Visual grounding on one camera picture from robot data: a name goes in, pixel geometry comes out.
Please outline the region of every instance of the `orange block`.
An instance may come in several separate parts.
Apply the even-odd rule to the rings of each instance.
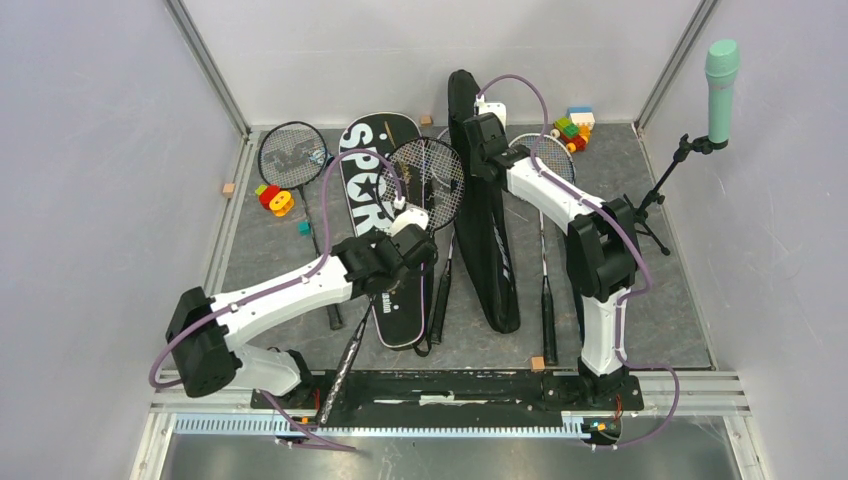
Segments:
[[[544,357],[533,357],[530,359],[530,371],[531,372],[541,372],[545,369],[545,358]]]
[[[221,195],[224,198],[233,198],[233,194],[236,192],[236,184],[235,183],[225,183],[224,188],[221,189]]]

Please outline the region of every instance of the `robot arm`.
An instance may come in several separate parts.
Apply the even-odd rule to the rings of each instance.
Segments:
[[[553,172],[540,162],[542,169],[547,170],[551,174]],[[582,190],[574,187],[576,191],[582,194],[582,199],[590,200],[596,205],[604,203],[598,197],[584,193]],[[530,202],[533,206],[541,210],[548,218],[554,221],[557,226],[566,232],[567,238],[570,240],[572,235],[578,235],[575,228],[571,226],[571,222],[578,216],[589,219],[595,213],[581,201],[576,200],[571,195],[563,192],[550,180],[540,175],[533,164],[530,162],[529,156],[517,161],[511,168],[506,171],[506,190],[516,197]],[[569,262],[569,267],[574,265],[576,255],[580,253],[574,247],[567,249],[566,261]],[[572,272],[575,268],[568,268],[569,278],[572,283],[578,281],[575,277],[578,275],[591,275],[590,272]],[[615,355],[615,304],[618,299],[630,291],[629,286],[618,288],[614,292],[607,292],[606,295],[601,295],[603,292],[598,292],[598,297],[591,293],[587,296],[586,289],[581,289],[583,295],[583,312],[585,325],[586,341],[583,345],[581,360],[583,364],[589,368],[595,375],[606,375],[621,368],[621,362]],[[622,304],[622,329],[619,345],[624,343],[624,328],[623,328],[623,310],[625,305]],[[625,352],[621,351],[621,355],[626,357]]]
[[[174,347],[186,395],[202,397],[228,385],[267,390],[277,396],[291,391],[302,375],[309,375],[300,355],[262,350],[247,342],[310,310],[390,290],[410,272],[417,272],[421,263],[435,258],[436,246],[424,230],[427,222],[426,212],[410,207],[397,216],[388,233],[348,238],[337,244],[314,274],[318,260],[212,298],[201,287],[183,293],[165,336],[168,342],[200,318],[223,311]],[[295,279],[300,281],[274,290]]]
[[[591,378],[597,390],[606,377],[623,372],[615,348],[623,345],[624,303],[620,305],[618,342],[615,310],[635,282],[636,262],[612,228],[584,202],[602,206],[636,243],[629,205],[622,199],[604,202],[570,184],[577,198],[566,193],[536,170],[526,147],[508,147],[502,124],[491,113],[466,120],[464,127],[471,146],[472,175],[500,183],[501,188],[530,202],[566,233],[566,270],[584,305],[585,341],[578,370]],[[623,347],[621,354],[625,357]]]

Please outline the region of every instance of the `white enclosure wall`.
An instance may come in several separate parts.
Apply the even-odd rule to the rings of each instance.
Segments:
[[[722,2],[647,128],[655,171],[706,133],[704,57],[739,42],[730,146],[666,188],[694,290],[736,369],[776,478],[845,478],[848,163],[843,0]]]
[[[184,0],[252,125],[344,126],[389,110],[447,122],[456,69],[482,86],[530,78],[552,115],[590,104],[633,120],[697,0]],[[492,92],[510,121],[541,120],[523,86]]]
[[[239,138],[162,2],[0,6],[0,478],[127,478]]]

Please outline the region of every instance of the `green microphone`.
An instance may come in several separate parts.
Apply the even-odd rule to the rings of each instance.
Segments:
[[[730,138],[733,115],[733,82],[739,73],[739,48],[734,40],[719,40],[707,52],[707,84],[710,87],[709,139],[724,144]]]

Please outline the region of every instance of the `gray floor mat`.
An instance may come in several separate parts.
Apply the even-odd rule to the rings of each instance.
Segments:
[[[539,128],[514,126],[507,128],[507,133],[509,138],[514,138],[522,133],[537,132]],[[439,131],[441,128],[438,127],[423,129],[423,133],[432,136]],[[341,131],[326,130],[322,133],[329,148],[337,152]],[[576,153],[574,162],[577,185],[602,198],[626,193],[631,198],[641,199],[652,184],[647,161],[628,124],[596,125],[587,150]],[[319,178],[306,186],[310,212],[316,220],[321,215],[320,182]],[[303,202],[297,193],[293,192],[294,210],[286,217],[277,218],[259,205],[253,193],[260,183],[254,164],[224,278],[224,291],[267,280],[300,267],[315,257],[311,241],[301,236],[297,229],[298,222],[306,218]],[[435,346],[434,352],[427,358],[419,358],[411,350],[392,351],[380,344],[376,329],[371,324],[356,360],[356,368],[525,368],[529,366],[530,357],[541,355],[539,298],[542,268],[538,213],[531,205],[509,195],[505,196],[505,205],[518,282],[521,328],[508,335],[489,328],[462,258],[456,254],[443,344]],[[352,235],[338,173],[330,179],[328,215],[334,243]],[[654,207],[651,210],[650,224],[673,253],[670,257],[663,256],[649,239],[640,236],[645,260],[654,275],[655,288],[649,295],[634,299],[628,305],[627,353],[635,363],[667,362],[676,367],[708,367],[707,345],[677,257],[676,245],[672,242],[661,209]],[[320,222],[316,221],[314,225],[320,242],[323,236]],[[565,276],[564,257],[561,255],[563,246],[553,224],[546,223],[546,226],[560,365],[574,367],[580,354],[580,343],[570,286]],[[439,232],[440,245],[446,247],[449,237],[450,227]],[[441,251],[444,257],[446,248]],[[441,271],[441,266],[437,266],[437,275]],[[318,309],[260,334],[251,343],[259,347],[298,350],[313,369],[335,368],[344,345],[365,311],[366,303],[364,298],[360,298],[340,306],[346,323],[342,330],[330,331],[325,310]]]

